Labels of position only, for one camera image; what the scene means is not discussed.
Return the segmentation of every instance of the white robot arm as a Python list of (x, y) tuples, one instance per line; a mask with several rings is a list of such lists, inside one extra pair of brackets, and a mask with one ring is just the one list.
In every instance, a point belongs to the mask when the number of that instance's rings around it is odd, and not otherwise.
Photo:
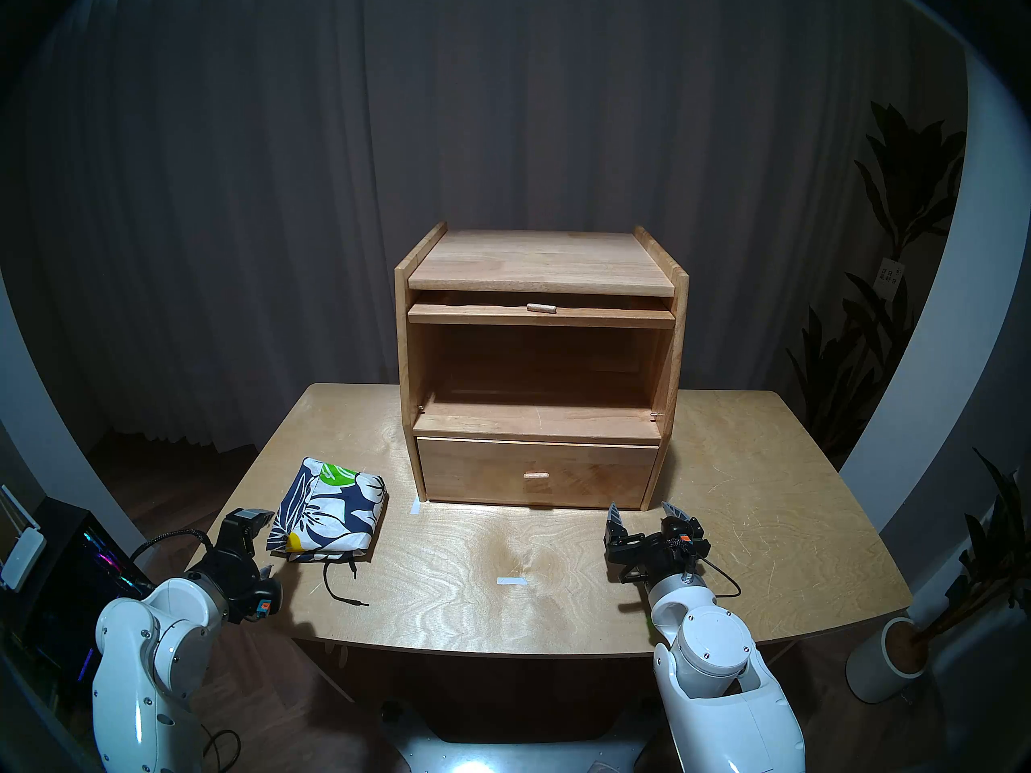
[[(629, 536), (609, 508), (605, 558), (621, 581), (645, 581), (665, 638), (652, 667), (680, 766), (690, 773), (804, 773), (805, 743), (744, 621), (717, 605), (695, 571), (709, 550), (698, 522), (671, 505), (663, 531)], [(724, 695), (734, 681), (740, 692)]]
[(251, 559), (254, 537), (271, 517), (234, 510), (185, 577), (142, 601), (115, 599), (100, 613), (93, 734), (107, 773), (200, 773), (203, 736), (190, 696), (214, 638), (223, 621), (258, 620), (282, 600), (279, 582)]

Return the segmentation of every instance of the black cord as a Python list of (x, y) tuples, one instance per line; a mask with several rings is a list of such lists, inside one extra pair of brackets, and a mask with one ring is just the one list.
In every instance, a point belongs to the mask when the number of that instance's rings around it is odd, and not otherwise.
[(702, 562), (703, 562), (704, 565), (709, 565), (712, 568), (714, 568), (719, 573), (723, 573), (723, 577), (725, 579), (727, 579), (727, 581), (729, 581), (735, 587), (737, 587), (737, 593), (728, 593), (728, 594), (725, 594), (723, 596), (713, 596), (712, 598), (737, 598), (738, 596), (741, 595), (741, 585), (740, 584), (738, 584), (736, 581), (734, 581), (732, 578), (730, 578), (730, 576), (728, 576), (726, 573), (724, 573), (722, 570), (720, 570), (720, 568), (718, 568), (716, 566), (716, 564), (710, 563), (708, 560), (703, 560)]
[[(211, 734), (207, 730), (207, 727), (204, 726), (204, 724), (201, 724), (200, 728), (203, 729), (204, 734), (207, 735), (207, 745), (204, 746), (203, 755), (206, 757), (207, 752), (212, 748), (214, 748), (214, 762), (219, 766), (219, 773), (226, 773), (227, 770), (229, 770), (231, 767), (233, 767), (233, 765), (236, 764), (236, 761), (240, 758), (240, 751), (243, 750), (243, 743), (240, 740), (240, 735), (238, 735), (232, 729), (223, 729), (221, 731), (215, 732), (214, 734)], [(236, 738), (236, 753), (233, 754), (233, 758), (229, 761), (226, 767), (222, 767), (222, 754), (219, 753), (219, 744), (215, 742), (215, 740), (218, 740), (225, 734), (231, 734), (233, 735), (233, 737)]]
[[(326, 564), (323, 565), (323, 583), (326, 585), (326, 592), (329, 593), (330, 598), (332, 598), (332, 599), (334, 599), (336, 601), (342, 601), (344, 604), (351, 604), (352, 606), (356, 606), (356, 607), (367, 607), (368, 604), (366, 604), (364, 601), (359, 601), (358, 599), (353, 599), (353, 598), (342, 598), (341, 596), (336, 595), (333, 591), (331, 591), (329, 589), (329, 575), (328, 575), (329, 566), (330, 565), (334, 565), (334, 564), (338, 565), (341, 562), (343, 562), (343, 561), (342, 560), (327, 560)], [(347, 562), (351, 563), (351, 572), (355, 574), (355, 578), (357, 579), (358, 578), (358, 569), (355, 567), (355, 561), (354, 560), (347, 560)]]
[(132, 556), (129, 558), (129, 562), (136, 562), (136, 558), (155, 543), (160, 543), (162, 540), (167, 540), (169, 537), (178, 537), (179, 535), (193, 535), (204, 543), (204, 547), (207, 550), (210, 551), (213, 548), (211, 545), (211, 539), (199, 529), (176, 529), (174, 532), (165, 532), (163, 535), (158, 535), (157, 537), (153, 537), (147, 540), (139, 548), (132, 552)]

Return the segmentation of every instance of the gray curtain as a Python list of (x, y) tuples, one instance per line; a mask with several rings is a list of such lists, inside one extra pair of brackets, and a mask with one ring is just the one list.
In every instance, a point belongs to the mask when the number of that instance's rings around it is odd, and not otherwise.
[(391, 269), (440, 219), (642, 224), (691, 275), (683, 386), (793, 398), (806, 305), (884, 254), (870, 99), (961, 129), (962, 53), (898, 0), (79, 0), (6, 119), (114, 428), (229, 448), (396, 381)]

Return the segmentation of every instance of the folded cloth bag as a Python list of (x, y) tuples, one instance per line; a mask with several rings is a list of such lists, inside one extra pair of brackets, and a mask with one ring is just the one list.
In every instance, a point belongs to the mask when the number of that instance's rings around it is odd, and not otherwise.
[(291, 562), (363, 557), (384, 502), (384, 480), (305, 458), (279, 503), (265, 548)]

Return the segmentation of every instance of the paper tag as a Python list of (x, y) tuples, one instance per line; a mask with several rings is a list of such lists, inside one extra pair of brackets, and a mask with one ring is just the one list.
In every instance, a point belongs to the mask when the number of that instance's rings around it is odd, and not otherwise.
[(882, 299), (891, 301), (895, 298), (895, 292), (899, 289), (899, 280), (904, 271), (904, 265), (885, 258), (880, 261), (877, 278), (873, 280), (873, 292)]

